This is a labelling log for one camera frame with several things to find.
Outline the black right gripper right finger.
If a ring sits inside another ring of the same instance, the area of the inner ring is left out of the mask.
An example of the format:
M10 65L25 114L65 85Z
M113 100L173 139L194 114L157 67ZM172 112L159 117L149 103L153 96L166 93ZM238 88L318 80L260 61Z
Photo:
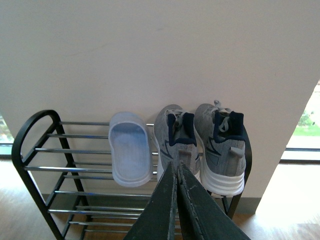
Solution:
M184 240L248 240L184 164L177 168L177 206Z

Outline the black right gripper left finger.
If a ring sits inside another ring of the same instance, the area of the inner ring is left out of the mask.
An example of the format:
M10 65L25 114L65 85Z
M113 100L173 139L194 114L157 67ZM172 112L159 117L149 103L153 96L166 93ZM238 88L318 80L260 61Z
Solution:
M140 217L125 240L173 240L177 206L177 177L170 163Z

